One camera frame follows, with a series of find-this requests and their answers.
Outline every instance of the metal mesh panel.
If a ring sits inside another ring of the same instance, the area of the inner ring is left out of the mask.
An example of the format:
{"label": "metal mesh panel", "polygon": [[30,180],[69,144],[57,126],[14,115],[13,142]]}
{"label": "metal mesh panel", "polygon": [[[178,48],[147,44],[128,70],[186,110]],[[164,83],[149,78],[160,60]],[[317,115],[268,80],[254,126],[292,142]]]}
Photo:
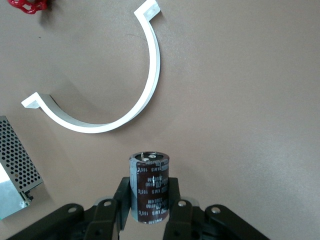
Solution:
{"label": "metal mesh panel", "polygon": [[19,193],[26,193],[43,182],[5,116],[0,116],[0,163]]}

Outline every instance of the silver metal plate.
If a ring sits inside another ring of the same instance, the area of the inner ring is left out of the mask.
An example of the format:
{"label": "silver metal plate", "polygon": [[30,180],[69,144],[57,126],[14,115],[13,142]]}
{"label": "silver metal plate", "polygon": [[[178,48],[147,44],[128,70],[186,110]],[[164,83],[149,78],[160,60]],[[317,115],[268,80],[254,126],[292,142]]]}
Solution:
{"label": "silver metal plate", "polygon": [[5,116],[0,116],[0,163],[19,193],[26,193],[43,182]]}
{"label": "silver metal plate", "polygon": [[0,164],[0,220],[27,207],[30,202],[23,198]]}

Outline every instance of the white plastic arc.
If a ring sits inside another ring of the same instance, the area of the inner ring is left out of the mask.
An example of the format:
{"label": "white plastic arc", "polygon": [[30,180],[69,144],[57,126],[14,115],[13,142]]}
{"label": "white plastic arc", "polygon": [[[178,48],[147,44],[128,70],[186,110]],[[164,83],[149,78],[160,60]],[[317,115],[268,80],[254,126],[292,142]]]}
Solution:
{"label": "white plastic arc", "polygon": [[155,0],[145,1],[135,12],[135,16],[140,22],[149,48],[149,74],[139,100],[133,108],[120,119],[105,123],[92,124],[79,121],[65,113],[52,99],[49,94],[35,92],[24,101],[22,105],[28,109],[42,108],[43,111],[61,126],[80,133],[96,134],[108,132],[116,129],[137,116],[148,104],[155,92],[160,73],[160,50],[155,32],[150,24],[150,20],[160,12],[160,8]]}

